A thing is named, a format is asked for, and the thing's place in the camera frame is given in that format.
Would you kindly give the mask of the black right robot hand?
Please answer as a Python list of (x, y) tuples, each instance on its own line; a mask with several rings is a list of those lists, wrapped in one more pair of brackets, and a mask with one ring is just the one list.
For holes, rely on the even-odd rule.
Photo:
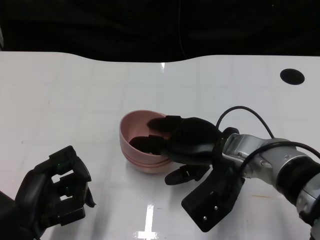
[(197, 117), (167, 115), (151, 119), (147, 126), (169, 134), (169, 137), (137, 136), (129, 144), (143, 153), (165, 156), (172, 162), (182, 164), (165, 177), (168, 186), (199, 181), (210, 169), (214, 147), (223, 136), (215, 125)]

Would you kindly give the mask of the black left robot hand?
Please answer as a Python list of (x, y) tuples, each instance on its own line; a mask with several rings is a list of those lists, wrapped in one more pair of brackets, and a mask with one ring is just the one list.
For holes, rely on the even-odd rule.
[(0, 194), (0, 238), (39, 240), (52, 226), (83, 219), (84, 206), (96, 205), (91, 180), (71, 145), (53, 153), (25, 175), (14, 199)]

